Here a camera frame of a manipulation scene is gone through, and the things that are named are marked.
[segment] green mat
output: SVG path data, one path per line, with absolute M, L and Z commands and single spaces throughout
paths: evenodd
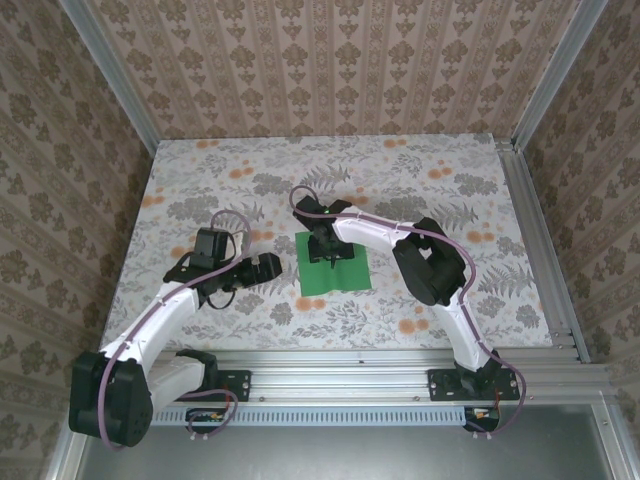
M 354 258 L 338 260 L 332 269 L 331 262 L 327 260 L 318 263 L 309 261 L 307 242 L 310 236 L 310 232 L 296 233 L 300 290 L 303 297 L 322 295 L 332 290 L 353 292 L 371 288 L 367 251 L 362 245 L 354 244 Z

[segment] floral tablecloth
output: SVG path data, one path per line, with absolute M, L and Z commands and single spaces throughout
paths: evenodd
M 300 183 L 314 188 L 326 204 L 343 198 L 391 219 L 436 219 L 477 262 L 470 299 L 489 342 L 551 345 L 500 160 L 487 134 L 162 142 L 105 341 L 144 309 L 211 214 L 231 208 L 254 228 L 251 253 L 277 253 L 283 274 L 238 292 L 225 310 L 205 305 L 168 349 L 446 348 L 436 312 L 409 294 L 393 258 L 375 251 L 368 252 L 373 289 L 300 296 L 294 237 L 303 227 L 287 201 L 291 187 Z

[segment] green square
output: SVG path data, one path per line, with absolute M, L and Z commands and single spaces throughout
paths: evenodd
M 310 236 L 310 232 L 296 233 L 300 291 L 303 297 L 323 295 L 332 290 L 353 292 L 371 288 L 367 250 L 362 245 L 354 244 L 354 257 L 338 260 L 335 267 L 331 268 L 331 262 L 328 260 L 318 263 L 309 261 L 307 242 Z

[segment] wall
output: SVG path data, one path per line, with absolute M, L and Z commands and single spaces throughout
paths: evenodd
M 640 440 L 640 2 L 609 1 L 525 156 L 593 360 L 611 364 Z
M 162 138 L 510 136 L 577 0 L 90 0 Z
M 150 159 L 57 2 L 0 2 L 0 478 L 36 478 Z

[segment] patterned wallpaper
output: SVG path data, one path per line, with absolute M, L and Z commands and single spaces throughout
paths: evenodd
M 526 149 L 594 361 L 640 445 L 640 2 L 610 0 Z
M 57 2 L 0 2 L 0 478 L 46 465 L 149 168 Z
M 162 138 L 515 128 L 578 0 L 90 0 Z

